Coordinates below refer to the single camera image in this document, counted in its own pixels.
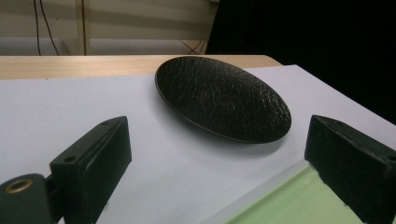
black cable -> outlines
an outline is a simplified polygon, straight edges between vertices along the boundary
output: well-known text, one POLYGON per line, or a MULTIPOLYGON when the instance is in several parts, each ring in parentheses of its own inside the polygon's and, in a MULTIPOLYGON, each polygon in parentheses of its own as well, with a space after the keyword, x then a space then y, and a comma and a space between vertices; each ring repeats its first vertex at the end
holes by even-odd
POLYGON ((181 40, 178 40, 178 41, 180 41, 180 43, 182 43, 184 46, 186 46, 188 49, 190 49, 190 50, 192 50, 192 48, 190 48, 190 46, 188 46, 186 43, 184 43, 183 41, 181 41, 181 40))
POLYGON ((37 8, 35 7, 35 32, 37 34, 37 48, 38 48, 38 55, 41 56, 40 50, 40 38, 38 36, 38 17, 37 17, 37 8))
POLYGON ((195 52, 195 50, 198 49, 198 47, 201 45, 201 43, 202 43, 202 40, 198 43, 198 45, 197 45, 194 49, 192 49, 192 50, 190 51, 189 54, 195 52))
POLYGON ((52 34, 50 33, 50 26, 49 26, 49 23, 47 21, 46 14, 44 13, 43 2, 41 0, 40 0, 40 6, 41 6, 41 12, 43 13, 44 21, 46 21, 46 24, 47 24, 47 29, 49 31, 50 41, 52 42, 52 46, 55 48, 56 54, 59 56, 58 50, 56 49, 56 46, 55 46, 55 43, 53 43, 52 34))
POLYGON ((199 53, 198 53, 199 55, 201 55, 201 52, 202 52, 202 49, 204 48, 205 43, 206 43, 206 41, 204 41, 204 43, 202 44, 201 48, 199 49, 199 53))

